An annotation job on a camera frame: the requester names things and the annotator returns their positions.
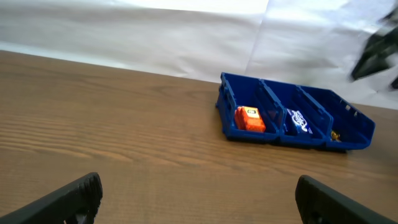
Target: brown wooden surface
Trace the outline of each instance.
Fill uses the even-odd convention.
[[[92,171],[96,223],[301,223],[308,174],[398,221],[398,111],[347,154],[229,142],[218,84],[0,52],[0,216]]]

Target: blue package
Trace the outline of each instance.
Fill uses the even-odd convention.
[[[300,111],[294,111],[287,108],[286,110],[287,115],[290,117],[286,118],[286,123],[284,124],[285,134],[310,137],[312,130]]]

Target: blue plastic bin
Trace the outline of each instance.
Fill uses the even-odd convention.
[[[326,147],[333,149],[364,149],[372,141],[375,124],[353,105],[331,90],[303,86],[333,117],[330,129],[340,134],[341,142],[332,141],[330,133],[326,139]]]
[[[372,140],[374,122],[331,90],[222,73],[219,91],[216,106],[228,139],[333,151],[364,149]],[[239,130],[234,120],[239,106],[258,108],[266,131]],[[313,134],[286,133],[284,124],[291,119],[287,109],[300,111]],[[340,134],[341,142],[331,139],[332,130]]]
[[[279,127],[284,115],[279,100],[258,78],[221,74],[220,94],[217,108],[223,123],[223,132],[228,139],[246,139],[259,142],[274,141],[279,137]],[[267,129],[264,133],[239,130],[234,120],[239,106],[258,108]]]

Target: white sheet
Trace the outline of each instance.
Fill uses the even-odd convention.
[[[398,110],[396,68],[348,81],[394,0],[0,0],[0,49],[211,82],[222,71]]]

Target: white logo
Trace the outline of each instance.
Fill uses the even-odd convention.
[[[299,126],[301,126],[301,129],[305,132],[307,132],[307,121],[304,119],[303,115],[299,111],[292,111],[293,112],[293,122]]]

